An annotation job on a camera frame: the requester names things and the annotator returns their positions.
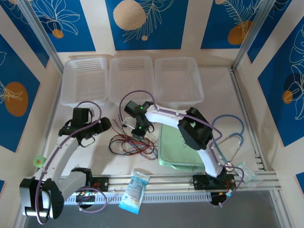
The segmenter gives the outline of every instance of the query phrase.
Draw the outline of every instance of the green tray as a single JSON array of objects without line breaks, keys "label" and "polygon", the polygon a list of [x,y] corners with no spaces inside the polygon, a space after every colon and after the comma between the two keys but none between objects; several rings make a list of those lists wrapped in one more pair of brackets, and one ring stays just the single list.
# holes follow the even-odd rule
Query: green tray
[{"label": "green tray", "polygon": [[198,152],[184,143],[180,131],[162,125],[159,136],[158,161],[160,165],[176,170],[204,170],[205,166]]}]

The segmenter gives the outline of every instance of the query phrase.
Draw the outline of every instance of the wire bundle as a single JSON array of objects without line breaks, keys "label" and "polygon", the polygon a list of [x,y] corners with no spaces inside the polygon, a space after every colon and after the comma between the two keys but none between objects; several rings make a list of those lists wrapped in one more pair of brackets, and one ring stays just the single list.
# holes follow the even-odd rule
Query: wire bundle
[{"label": "wire bundle", "polygon": [[[121,130],[122,133],[116,131],[113,127],[112,129],[117,133],[109,142],[109,151],[115,155],[122,155],[122,156],[131,156],[135,154],[140,154],[141,156],[145,157],[148,160],[155,160],[158,156],[157,150],[157,141],[152,142],[148,138],[143,138],[141,141],[133,138],[132,136],[128,135],[124,129],[118,125],[116,120],[113,120],[117,127]],[[115,152],[112,149],[112,145],[120,144],[122,151]]]}]

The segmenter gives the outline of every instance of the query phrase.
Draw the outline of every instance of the translucent storage bin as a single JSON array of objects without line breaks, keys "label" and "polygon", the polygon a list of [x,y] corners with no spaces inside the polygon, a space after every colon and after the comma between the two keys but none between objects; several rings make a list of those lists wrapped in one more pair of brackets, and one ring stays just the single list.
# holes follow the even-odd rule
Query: translucent storage bin
[{"label": "translucent storage bin", "polygon": [[[108,67],[104,57],[75,59],[66,62],[61,87],[61,103],[76,107],[82,101],[104,105],[108,97]],[[93,107],[83,104],[81,107]]]},{"label": "translucent storage bin", "polygon": [[[146,90],[153,93],[152,59],[148,56],[113,58],[110,61],[109,89],[109,100],[117,105],[131,91]],[[152,99],[146,93],[133,93],[126,97],[122,105],[126,105],[130,100],[141,104]]]},{"label": "translucent storage bin", "polygon": [[196,60],[191,57],[158,58],[154,63],[156,100],[168,108],[193,106],[204,100]]}]

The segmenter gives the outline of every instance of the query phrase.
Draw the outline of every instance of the white line drawing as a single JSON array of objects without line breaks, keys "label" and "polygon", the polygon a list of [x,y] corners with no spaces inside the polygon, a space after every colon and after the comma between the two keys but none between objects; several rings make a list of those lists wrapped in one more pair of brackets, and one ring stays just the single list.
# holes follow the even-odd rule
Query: white line drawing
[{"label": "white line drawing", "polygon": [[304,118],[304,25],[294,39],[289,62],[292,64],[291,70],[294,74],[294,82],[285,91],[283,101],[287,104],[295,101],[294,119],[301,120]]},{"label": "white line drawing", "polygon": [[[5,61],[5,56],[7,53],[5,52],[0,52],[0,66],[4,63]],[[14,93],[7,89],[3,83],[0,81],[0,104],[2,104],[5,100],[9,101],[10,98],[14,98],[17,100],[22,101],[22,98],[20,97],[22,92],[20,93]]]},{"label": "white line drawing", "polygon": [[62,38],[63,31],[78,35],[73,22],[80,19],[80,14],[67,10],[66,0],[33,0],[30,4],[47,33],[56,38]]},{"label": "white line drawing", "polygon": [[[249,21],[256,15],[264,0],[251,0],[248,7],[245,7],[243,0],[215,0],[216,4],[222,4],[226,7],[228,15],[233,18],[236,25],[242,28],[242,38],[249,30]],[[273,18],[275,10],[283,10],[290,0],[277,0],[268,14]]]},{"label": "white line drawing", "polygon": [[19,6],[15,4],[15,1],[13,0],[1,0],[3,4],[10,10],[12,15],[21,20],[24,24],[28,25],[28,21],[25,19],[23,13],[21,12]]},{"label": "white line drawing", "polygon": [[170,6],[174,3],[174,0],[124,0],[123,2],[127,4],[132,3],[132,1],[135,4],[139,4],[139,7],[141,8],[140,10],[144,11],[145,20],[139,28],[125,30],[125,33],[123,34],[123,37],[126,37],[124,43],[133,38],[141,38],[143,41],[146,41],[153,31],[157,29],[157,25],[162,24],[161,13],[170,8]]}]

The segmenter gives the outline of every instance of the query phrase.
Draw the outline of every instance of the wet wipes packet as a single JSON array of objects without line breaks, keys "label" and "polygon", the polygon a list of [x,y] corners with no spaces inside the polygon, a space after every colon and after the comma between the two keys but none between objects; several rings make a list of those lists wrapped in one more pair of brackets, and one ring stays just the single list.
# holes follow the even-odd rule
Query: wet wipes packet
[{"label": "wet wipes packet", "polygon": [[131,180],[118,207],[138,214],[150,176],[133,170]]}]

